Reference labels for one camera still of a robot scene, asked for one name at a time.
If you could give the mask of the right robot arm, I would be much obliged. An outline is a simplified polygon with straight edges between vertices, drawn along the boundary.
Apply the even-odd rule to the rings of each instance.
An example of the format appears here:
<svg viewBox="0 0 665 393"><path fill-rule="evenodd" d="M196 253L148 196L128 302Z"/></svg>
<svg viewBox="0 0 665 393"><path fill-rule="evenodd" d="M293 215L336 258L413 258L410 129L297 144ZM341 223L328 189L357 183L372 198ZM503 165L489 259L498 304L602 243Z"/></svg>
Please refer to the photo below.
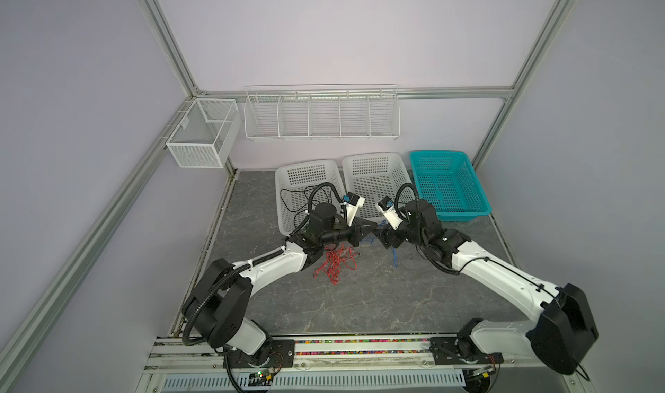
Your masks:
<svg viewBox="0 0 665 393"><path fill-rule="evenodd" d="M420 197L405 205L383 197L375 207L386 224L374 234L385 247L409 242L437 270L485 285L526 316L523 322L473 318L444 348L446 353L466 363L494 353L523 356L559 374L582 372L583 359L599 339L582 289L555 285L503 261L461 231L445 228L434 206Z"/></svg>

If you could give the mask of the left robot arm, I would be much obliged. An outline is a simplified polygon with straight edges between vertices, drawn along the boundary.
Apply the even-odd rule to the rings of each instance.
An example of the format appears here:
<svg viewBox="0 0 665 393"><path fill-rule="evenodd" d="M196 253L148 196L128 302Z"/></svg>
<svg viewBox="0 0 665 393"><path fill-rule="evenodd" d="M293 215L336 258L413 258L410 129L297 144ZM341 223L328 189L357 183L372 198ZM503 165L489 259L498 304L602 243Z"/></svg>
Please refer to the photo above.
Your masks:
<svg viewBox="0 0 665 393"><path fill-rule="evenodd" d="M182 343L227 347L264 362L272 337L246 318L249 301L277 280L313 266L327 247L345 242L358 247L377 228L358 217L364 205L364 197L340 195L332 183L322 183L308 197L306 218L280 247L247 261L213 261L181 308Z"/></svg>

